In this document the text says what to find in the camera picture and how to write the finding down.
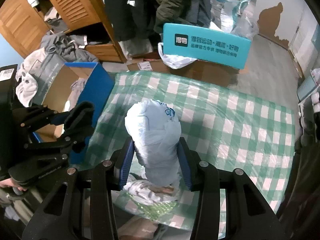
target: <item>checkered tablecloth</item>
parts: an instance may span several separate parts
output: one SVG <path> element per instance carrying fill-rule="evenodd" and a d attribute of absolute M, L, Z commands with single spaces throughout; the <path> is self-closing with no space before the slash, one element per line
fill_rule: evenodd
<path fill-rule="evenodd" d="M 244 93 L 179 76 L 139 71 L 119 73 L 98 121 L 83 168 L 108 159 L 121 149 L 128 133 L 124 117 L 128 109 L 146 98 L 172 107 L 181 122 L 182 136 L 191 150 L 215 167 L 243 169 L 273 210 L 277 210 L 289 178 L 294 154 L 294 113 L 284 106 Z M 131 172 L 141 166 L 134 158 Z M 196 215 L 197 192 L 189 192 L 183 180 L 180 200 L 158 221 L 191 230 Z M 221 191 L 220 237 L 225 232 L 226 202 Z M 119 207 L 138 213 L 125 192 L 114 192 Z"/>

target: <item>teal box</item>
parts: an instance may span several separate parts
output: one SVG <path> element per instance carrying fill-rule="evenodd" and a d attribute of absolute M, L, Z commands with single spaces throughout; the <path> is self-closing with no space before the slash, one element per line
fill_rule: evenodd
<path fill-rule="evenodd" d="M 163 53 L 203 59 L 244 69 L 251 41 L 230 33 L 192 25 L 166 23 Z"/>

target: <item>gray floor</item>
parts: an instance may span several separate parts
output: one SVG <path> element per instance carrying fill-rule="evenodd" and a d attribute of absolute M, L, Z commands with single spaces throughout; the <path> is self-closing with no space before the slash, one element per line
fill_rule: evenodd
<path fill-rule="evenodd" d="M 109 72 L 126 71 L 125 64 L 103 63 Z M 256 35 L 247 59 L 248 72 L 235 77 L 229 88 L 275 102 L 295 111 L 296 138 L 298 125 L 298 72 L 289 53 L 273 42 Z M 190 239 L 190 232 L 169 228 L 163 240 Z"/>

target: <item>metal screw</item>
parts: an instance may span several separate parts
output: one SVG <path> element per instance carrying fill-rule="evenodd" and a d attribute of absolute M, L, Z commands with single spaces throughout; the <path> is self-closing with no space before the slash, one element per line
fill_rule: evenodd
<path fill-rule="evenodd" d="M 200 162 L 199 162 L 199 165 L 200 165 L 201 167 L 207 167 L 207 166 L 209 165 L 209 163 L 207 163 L 206 161 L 200 161 Z"/>
<path fill-rule="evenodd" d="M 105 167 L 108 167 L 110 165 L 112 165 L 112 161 L 111 160 L 105 160 L 103 163 L 102 163 L 103 166 Z"/>
<path fill-rule="evenodd" d="M 241 170 L 241 169 L 236 169 L 235 173 L 238 174 L 238 175 L 243 175 L 244 171 Z"/>
<path fill-rule="evenodd" d="M 77 171 L 76 168 L 69 168 L 69 169 L 67 170 L 67 173 L 68 173 L 69 175 L 72 175 L 72 174 L 74 174 L 76 171 Z"/>

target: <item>wooden cabinet door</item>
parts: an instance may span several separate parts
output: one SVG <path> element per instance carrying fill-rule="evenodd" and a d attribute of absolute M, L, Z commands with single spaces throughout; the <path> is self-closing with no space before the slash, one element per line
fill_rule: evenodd
<path fill-rule="evenodd" d="M 23 58 L 39 48 L 48 30 L 27 0 L 6 0 L 0 8 L 0 33 Z"/>
<path fill-rule="evenodd" d="M 90 0 L 50 1 L 70 30 L 76 30 L 100 22 Z"/>

